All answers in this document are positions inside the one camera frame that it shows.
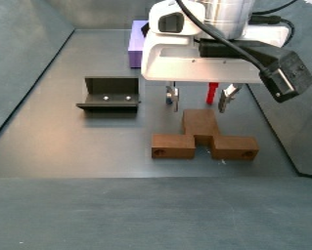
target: brown wooden block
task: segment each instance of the brown wooden block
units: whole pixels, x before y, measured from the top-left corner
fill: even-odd
[[[228,160],[253,160],[259,145],[252,137],[218,136],[212,139],[212,157]]]
[[[190,135],[153,135],[151,157],[192,159],[194,139]]]
[[[212,109],[186,109],[182,112],[182,132],[194,137],[197,145],[208,146],[220,129]]]

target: black metal bracket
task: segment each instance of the black metal bracket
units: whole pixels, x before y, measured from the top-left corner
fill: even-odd
[[[84,110],[133,109],[139,103],[138,78],[84,77],[87,98],[76,106]]]

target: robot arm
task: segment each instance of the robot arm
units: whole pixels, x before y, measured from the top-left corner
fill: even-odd
[[[287,28],[246,26],[253,2],[166,0],[150,11],[141,67],[143,77],[234,83],[236,86],[222,93],[220,111],[225,110],[242,83],[264,83],[280,103],[301,94],[312,83],[297,54],[281,49]],[[224,44],[210,33],[216,38],[236,41],[226,40]]]

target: metal enclosure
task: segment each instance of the metal enclosure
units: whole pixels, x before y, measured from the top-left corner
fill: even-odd
[[[40,0],[0,0],[0,127],[74,27]]]

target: screw hole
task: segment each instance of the screw hole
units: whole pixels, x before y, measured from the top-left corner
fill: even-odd
[[[155,156],[163,156],[166,154],[166,151],[163,149],[157,149],[153,153]]]
[[[248,151],[248,152],[245,152],[245,153],[241,155],[241,157],[242,157],[244,159],[249,159],[249,158],[252,158],[252,156],[253,156],[253,152],[252,152],[252,151]]]

